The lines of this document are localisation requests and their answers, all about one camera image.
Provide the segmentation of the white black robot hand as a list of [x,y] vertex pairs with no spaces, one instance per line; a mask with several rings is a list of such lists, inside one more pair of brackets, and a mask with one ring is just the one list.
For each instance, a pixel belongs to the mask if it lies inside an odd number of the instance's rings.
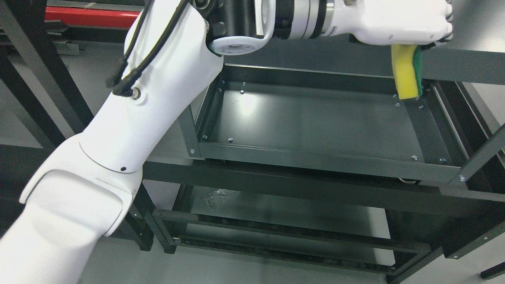
[[450,0],[344,0],[334,2],[324,36],[351,34],[368,45],[429,45],[451,40]]

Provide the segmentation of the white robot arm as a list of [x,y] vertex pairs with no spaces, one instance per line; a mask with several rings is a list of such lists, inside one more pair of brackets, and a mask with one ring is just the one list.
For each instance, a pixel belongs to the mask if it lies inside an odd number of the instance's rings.
[[219,54],[247,54],[272,38],[277,2],[263,0],[264,36],[209,46],[203,5],[151,0],[125,41],[126,67],[88,126],[61,143],[20,196],[1,237],[1,283],[75,284],[97,241],[128,213],[142,167],[188,105],[220,73]]

